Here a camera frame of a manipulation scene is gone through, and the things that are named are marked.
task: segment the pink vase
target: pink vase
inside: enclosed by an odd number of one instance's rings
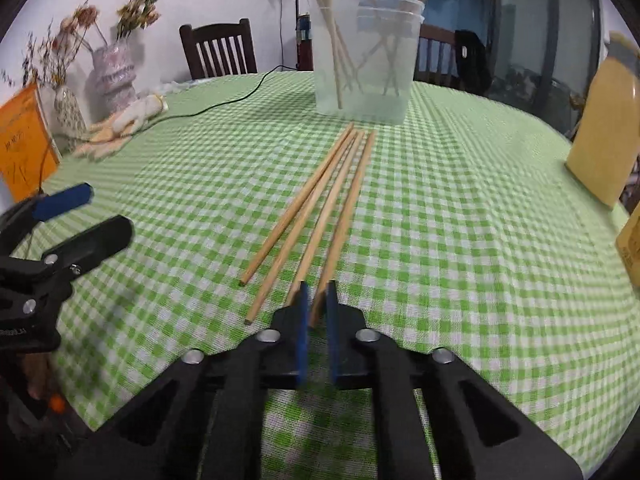
[[[93,58],[96,89],[104,95],[109,113],[124,110],[136,100],[136,72],[127,40],[94,50]]]

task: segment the plastic container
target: plastic container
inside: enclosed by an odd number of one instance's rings
[[[610,38],[566,166],[613,207],[640,152],[640,50],[619,32]]]
[[[316,0],[310,10],[316,110],[404,121],[424,4],[418,0]]]

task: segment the bottle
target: bottle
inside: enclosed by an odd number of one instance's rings
[[[566,166],[613,208],[640,152],[640,50],[619,32],[596,72]]]

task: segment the patterned vase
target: patterned vase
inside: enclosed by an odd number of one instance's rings
[[[109,113],[124,110],[136,100],[132,85],[136,72],[127,40],[94,50],[92,56],[96,88],[104,95]]]
[[[78,105],[78,99],[76,99],[75,94],[68,86],[62,85],[56,89],[53,109],[56,111],[62,132],[65,134],[60,138],[56,138],[58,149],[61,152],[74,150],[78,144],[82,144],[87,138],[87,130]]]

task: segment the chair backrest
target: chair backrest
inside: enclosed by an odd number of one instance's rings
[[[192,79],[257,73],[249,20],[180,27],[180,39]]]
[[[426,42],[426,69],[420,70],[420,46]],[[449,56],[447,59],[447,71],[443,72],[445,45],[448,44]],[[436,72],[431,71],[431,57],[435,53],[438,56]],[[456,35],[452,30],[435,27],[434,25],[420,26],[420,39],[418,40],[418,55],[415,57],[414,80],[425,83],[435,83],[436,85],[451,87],[451,75],[456,62]]]

